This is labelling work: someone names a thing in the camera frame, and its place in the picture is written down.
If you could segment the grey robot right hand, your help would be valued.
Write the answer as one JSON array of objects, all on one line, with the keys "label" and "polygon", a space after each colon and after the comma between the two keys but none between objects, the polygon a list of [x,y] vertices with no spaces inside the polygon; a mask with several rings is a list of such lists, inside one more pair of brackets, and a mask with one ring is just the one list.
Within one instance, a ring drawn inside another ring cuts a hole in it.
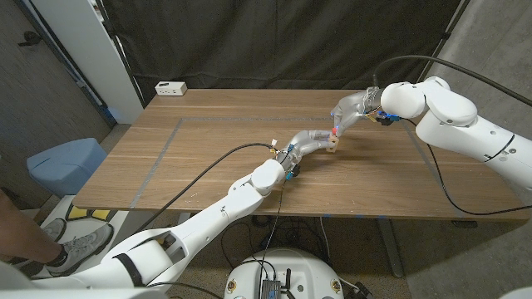
[{"label": "grey robot right hand", "polygon": [[346,129],[365,118],[367,114],[378,110],[381,107],[382,92],[383,89],[371,86],[365,91],[343,97],[331,110],[333,134],[341,137]]}]

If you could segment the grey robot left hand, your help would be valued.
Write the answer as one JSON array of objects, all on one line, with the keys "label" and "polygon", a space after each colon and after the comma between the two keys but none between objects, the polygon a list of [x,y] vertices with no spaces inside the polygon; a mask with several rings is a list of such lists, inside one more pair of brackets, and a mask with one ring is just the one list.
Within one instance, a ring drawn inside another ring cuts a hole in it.
[{"label": "grey robot left hand", "polygon": [[304,155],[319,149],[333,148],[336,144],[330,140],[330,135],[331,132],[326,130],[302,130],[281,149],[276,160],[285,171],[289,171]]}]

